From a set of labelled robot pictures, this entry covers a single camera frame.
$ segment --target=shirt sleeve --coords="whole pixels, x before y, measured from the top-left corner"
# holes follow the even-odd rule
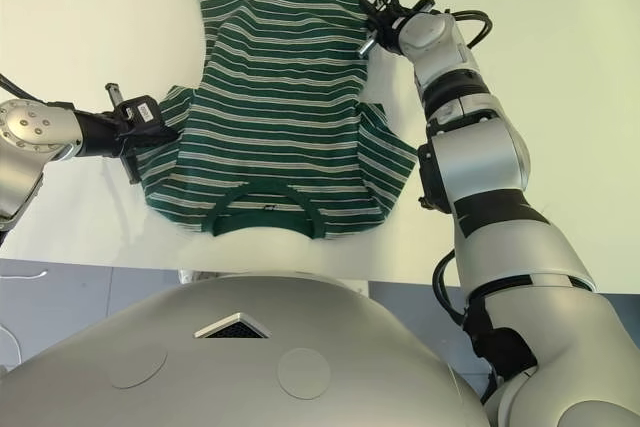
[[[361,103],[358,107],[358,163],[362,179],[386,217],[413,170],[416,151],[391,132],[381,104]]]
[[[180,140],[187,123],[193,92],[193,89],[175,85],[169,90],[167,97],[159,104],[165,123],[168,127],[178,131],[180,137],[175,142],[138,151],[138,172],[140,173],[145,195],[160,187],[176,164]]]

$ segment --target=black mesh vent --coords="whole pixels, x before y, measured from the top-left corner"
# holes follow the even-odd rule
[[[206,336],[207,339],[264,339],[264,336],[243,322],[235,322]]]

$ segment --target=black cable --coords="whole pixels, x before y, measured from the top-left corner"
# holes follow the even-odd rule
[[[11,82],[9,79],[7,79],[4,75],[0,74],[0,88],[6,90],[7,92],[9,92],[11,95],[19,98],[19,99],[27,99],[27,100],[35,100],[36,102],[41,102],[44,104],[44,102],[42,102],[42,100],[34,97],[33,95],[31,95],[30,93],[22,90],[20,87],[18,87],[16,84],[14,84],[13,82]]]
[[[491,22],[489,16],[481,10],[461,10],[459,12],[454,12],[451,15],[453,15],[453,18],[457,21],[478,20],[484,24],[478,35],[476,35],[473,40],[467,44],[467,47],[470,49],[482,42],[482,40],[489,35],[491,29],[493,29],[493,22]]]
[[[433,277],[431,279],[431,286],[433,288],[433,293],[436,296],[436,300],[442,306],[444,310],[447,311],[449,317],[458,325],[462,325],[462,321],[464,320],[464,315],[458,312],[451,305],[451,300],[449,299],[449,294],[447,293],[447,288],[444,283],[444,271],[447,268],[449,262],[453,260],[455,257],[455,250],[452,250],[447,255],[445,255],[436,268],[433,270]]]
[[[489,384],[487,385],[484,394],[482,394],[482,397],[480,397],[480,402],[486,404],[487,400],[491,398],[496,390],[498,390],[498,380],[496,379],[496,373],[489,372]]]

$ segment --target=neckline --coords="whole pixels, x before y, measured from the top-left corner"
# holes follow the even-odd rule
[[[301,219],[301,212],[278,212],[271,210],[256,210],[235,214],[230,217],[219,217],[229,204],[246,194],[280,194],[302,207],[311,221]],[[246,227],[280,227],[299,232],[311,239],[325,236],[325,225],[322,214],[315,205],[303,194],[288,185],[274,180],[260,180],[247,182],[229,191],[209,211],[202,222],[202,231],[211,235],[221,235]]]

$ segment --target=wire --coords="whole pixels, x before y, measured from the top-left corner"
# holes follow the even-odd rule
[[[433,288],[433,293],[436,296],[436,300],[438,303],[447,311],[449,317],[458,325],[462,325],[464,320],[464,314],[461,314],[451,305],[451,300],[449,299],[449,294],[447,293],[447,287],[444,283],[444,271],[447,268],[449,262],[451,262],[456,256],[455,250],[451,250],[447,255],[445,255],[436,268],[433,270],[433,277],[431,281],[431,286]]]
[[[478,35],[476,35],[473,40],[467,44],[467,47],[470,49],[482,42],[482,40],[489,35],[491,29],[493,29],[493,22],[491,22],[489,16],[481,10],[461,10],[459,12],[454,12],[451,15],[453,15],[453,18],[457,21],[478,20],[484,24]]]
[[[498,380],[496,378],[495,372],[489,372],[489,383],[487,384],[487,388],[485,389],[482,397],[480,397],[480,402],[486,404],[487,401],[491,398],[493,394],[495,394],[496,390],[498,390]]]
[[[2,74],[0,74],[0,87],[9,92],[14,97],[18,97],[19,99],[35,100],[36,102],[44,103],[42,102],[42,100],[22,90]]]
[[[0,275],[0,280],[34,280],[44,277],[48,273],[49,271],[45,269],[36,275]]]
[[[9,329],[7,329],[4,325],[0,324],[0,331],[7,334],[13,340],[13,343],[16,345],[16,351],[18,352],[18,364],[22,363],[22,348],[20,347],[20,342],[18,342],[18,338],[13,335]]]
[[[49,270],[44,269],[39,274],[35,274],[35,275],[0,275],[0,279],[1,280],[34,280],[34,279],[39,279],[41,277],[44,277],[48,273],[49,273]],[[9,337],[11,337],[11,340],[13,340],[13,343],[16,346],[16,351],[18,352],[18,364],[21,364],[22,363],[22,347],[20,347],[20,342],[18,341],[18,338],[13,334],[13,332],[11,332],[7,327],[5,327],[2,324],[0,324],[0,331],[7,334]]]

